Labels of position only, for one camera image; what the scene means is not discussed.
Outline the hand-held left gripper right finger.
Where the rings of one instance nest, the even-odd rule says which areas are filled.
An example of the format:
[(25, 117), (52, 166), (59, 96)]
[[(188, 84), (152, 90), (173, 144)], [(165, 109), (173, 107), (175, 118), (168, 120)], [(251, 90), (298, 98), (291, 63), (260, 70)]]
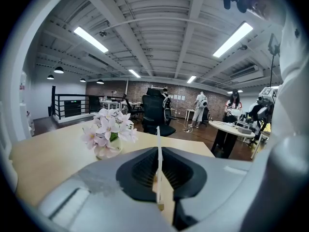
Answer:
[(252, 162), (164, 147), (163, 173), (186, 232), (286, 232), (309, 220), (309, 138), (287, 137)]

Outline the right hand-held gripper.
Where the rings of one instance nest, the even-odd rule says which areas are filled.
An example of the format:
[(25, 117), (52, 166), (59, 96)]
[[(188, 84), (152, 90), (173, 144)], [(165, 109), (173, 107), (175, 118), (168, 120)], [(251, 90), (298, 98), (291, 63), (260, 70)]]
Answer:
[(261, 130), (264, 130), (268, 123), (271, 123), (277, 94), (274, 88), (265, 87), (258, 95), (257, 102), (248, 109), (248, 115), (253, 121), (262, 121)]

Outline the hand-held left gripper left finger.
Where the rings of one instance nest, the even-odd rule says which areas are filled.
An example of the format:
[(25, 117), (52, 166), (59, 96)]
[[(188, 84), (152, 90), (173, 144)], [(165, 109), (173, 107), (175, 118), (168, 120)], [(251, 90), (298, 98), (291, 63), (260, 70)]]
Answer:
[(155, 147), (93, 162), (46, 195), (38, 208), (70, 232), (172, 232), (152, 189), (157, 167)]

